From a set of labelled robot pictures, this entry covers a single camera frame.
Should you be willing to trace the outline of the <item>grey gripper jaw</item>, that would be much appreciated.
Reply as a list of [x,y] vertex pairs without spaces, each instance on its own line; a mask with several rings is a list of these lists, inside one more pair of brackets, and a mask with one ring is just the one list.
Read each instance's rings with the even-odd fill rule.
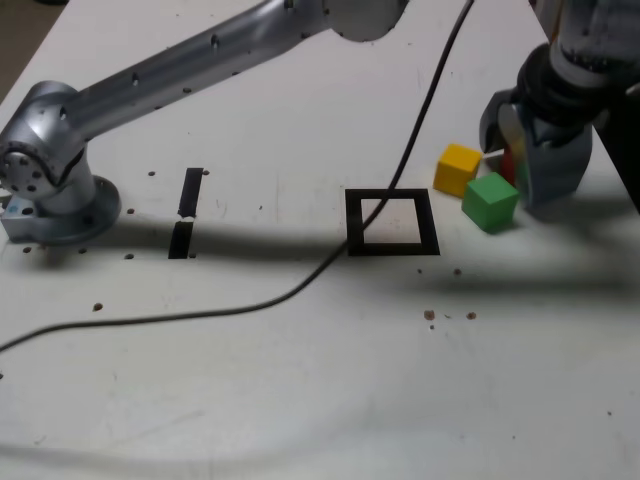
[[525,130],[522,194],[527,206],[543,206],[573,194],[592,153],[592,127],[559,127],[534,118]]
[[498,151],[513,147],[525,139],[520,118],[520,95],[516,89],[496,92],[480,119],[479,142],[482,151]]

